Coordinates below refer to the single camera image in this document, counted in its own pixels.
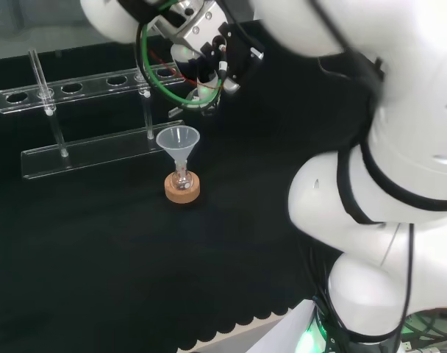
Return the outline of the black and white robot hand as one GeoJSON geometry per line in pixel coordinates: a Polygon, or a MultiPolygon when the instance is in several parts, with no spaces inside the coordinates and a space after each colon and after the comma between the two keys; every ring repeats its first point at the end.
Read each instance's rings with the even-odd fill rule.
{"type": "MultiPolygon", "coordinates": [[[[186,96],[186,99],[198,101],[211,96],[211,93],[217,92],[218,89],[218,74],[213,71],[212,67],[197,52],[190,50],[186,46],[173,44],[171,47],[171,56],[177,69],[179,76],[184,81],[195,86],[194,89],[186,96]]],[[[231,78],[226,78],[223,81],[223,89],[225,93],[236,93],[240,85],[234,82],[231,78]]],[[[217,101],[213,106],[209,107],[202,115],[212,115],[220,101],[218,96],[217,101]]],[[[169,118],[174,118],[184,110],[175,107],[168,112],[169,118]]]]}

